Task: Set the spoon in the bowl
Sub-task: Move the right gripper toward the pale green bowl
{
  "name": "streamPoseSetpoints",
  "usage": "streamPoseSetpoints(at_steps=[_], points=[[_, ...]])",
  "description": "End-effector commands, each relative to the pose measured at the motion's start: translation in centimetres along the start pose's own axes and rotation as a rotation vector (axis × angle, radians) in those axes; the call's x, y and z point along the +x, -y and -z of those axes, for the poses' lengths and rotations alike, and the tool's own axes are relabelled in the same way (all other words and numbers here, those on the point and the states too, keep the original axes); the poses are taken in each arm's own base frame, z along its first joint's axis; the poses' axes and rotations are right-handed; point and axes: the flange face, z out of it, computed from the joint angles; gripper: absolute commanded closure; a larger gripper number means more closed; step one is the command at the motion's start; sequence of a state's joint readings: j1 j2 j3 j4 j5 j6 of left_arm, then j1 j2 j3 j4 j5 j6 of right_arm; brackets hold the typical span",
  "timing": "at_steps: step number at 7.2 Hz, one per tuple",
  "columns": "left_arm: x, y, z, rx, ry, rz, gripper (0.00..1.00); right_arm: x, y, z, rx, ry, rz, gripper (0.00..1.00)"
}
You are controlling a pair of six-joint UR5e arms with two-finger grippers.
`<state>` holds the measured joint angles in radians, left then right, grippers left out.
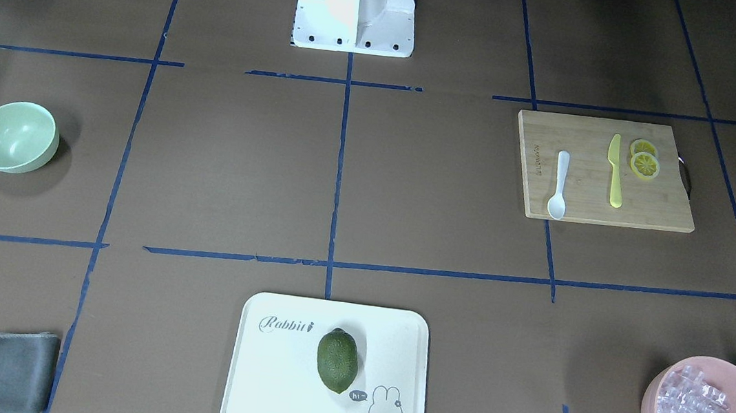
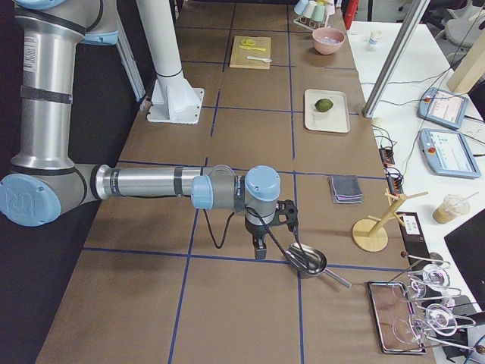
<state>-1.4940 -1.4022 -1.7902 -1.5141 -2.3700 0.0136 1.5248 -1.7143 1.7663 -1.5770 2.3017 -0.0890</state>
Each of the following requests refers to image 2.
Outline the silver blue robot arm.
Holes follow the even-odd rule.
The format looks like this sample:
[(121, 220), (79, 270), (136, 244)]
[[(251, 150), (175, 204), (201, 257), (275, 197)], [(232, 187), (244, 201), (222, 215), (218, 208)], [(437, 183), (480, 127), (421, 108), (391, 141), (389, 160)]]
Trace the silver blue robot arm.
[(239, 176), (214, 167), (112, 168), (76, 164), (68, 155), (76, 47), (113, 45), (120, 20), (114, 1), (17, 1), (24, 30), (20, 150), (1, 181), (1, 211), (37, 227), (85, 203), (111, 197), (188, 197), (196, 209), (245, 216), (255, 258), (278, 221), (280, 177), (268, 166)]

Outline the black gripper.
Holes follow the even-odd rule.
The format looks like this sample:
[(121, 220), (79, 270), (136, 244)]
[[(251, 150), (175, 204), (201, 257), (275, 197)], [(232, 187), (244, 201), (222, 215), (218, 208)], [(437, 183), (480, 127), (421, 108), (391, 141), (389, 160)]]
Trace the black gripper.
[(267, 225), (262, 224), (256, 217), (247, 215), (245, 217), (246, 230), (252, 235), (252, 242), (255, 249), (255, 259), (262, 260), (267, 255), (265, 237), (271, 232)]

